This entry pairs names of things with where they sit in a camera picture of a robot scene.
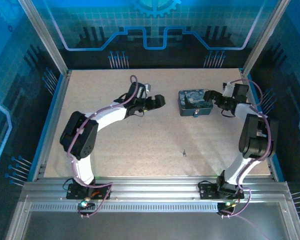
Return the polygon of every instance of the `gear logo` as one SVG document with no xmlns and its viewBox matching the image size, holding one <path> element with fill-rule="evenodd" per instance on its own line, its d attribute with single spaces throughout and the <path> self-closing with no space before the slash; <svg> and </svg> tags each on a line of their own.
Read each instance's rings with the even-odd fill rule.
<svg viewBox="0 0 300 240">
<path fill-rule="evenodd" d="M 8 30 L 13 31 L 12 23 L 19 14 L 18 0 L 0 0 L 0 15 L 8 23 Z"/>
<path fill-rule="evenodd" d="M 147 17 L 157 16 L 163 17 L 164 14 L 170 14 L 171 10 L 175 10 L 177 4 L 181 4 L 181 0 L 132 0 L 135 10 Z"/>
</svg>

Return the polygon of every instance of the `work surface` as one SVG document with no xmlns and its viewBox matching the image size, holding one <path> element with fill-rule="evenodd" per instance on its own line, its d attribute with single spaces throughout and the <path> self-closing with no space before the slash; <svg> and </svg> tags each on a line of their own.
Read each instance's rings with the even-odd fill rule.
<svg viewBox="0 0 300 240">
<path fill-rule="evenodd" d="M 59 143 L 74 111 L 89 113 L 110 105 L 130 87 L 130 75 L 151 84 L 149 96 L 161 94 L 165 106 L 144 117 L 130 116 L 97 133 L 91 154 L 95 176 L 215 176 L 239 153 L 244 122 L 226 118 L 214 106 L 210 115 L 181 117 L 180 90 L 222 92 L 222 83 L 240 79 L 238 69 L 73 70 L 49 153 L 45 177 L 72 177 L 71 163 Z M 267 162 L 251 175 L 269 175 Z"/>
</svg>

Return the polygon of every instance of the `beige mat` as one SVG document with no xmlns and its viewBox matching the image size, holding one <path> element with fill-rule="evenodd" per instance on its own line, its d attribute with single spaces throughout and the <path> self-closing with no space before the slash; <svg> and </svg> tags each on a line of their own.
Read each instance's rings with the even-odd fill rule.
<svg viewBox="0 0 300 240">
<path fill-rule="evenodd" d="M 240 79 L 238 69 L 74 70 L 66 91 L 50 150 L 45 177 L 73 176 L 60 136 L 74 111 L 93 112 L 128 91 L 130 75 L 151 84 L 151 96 L 161 94 L 166 105 L 115 122 L 97 134 L 91 154 L 95 176 L 215 176 L 238 154 L 243 122 L 226 118 L 214 106 L 210 115 L 181 117 L 178 91 L 211 89 Z M 250 174 L 269 175 L 266 162 Z"/>
</svg>

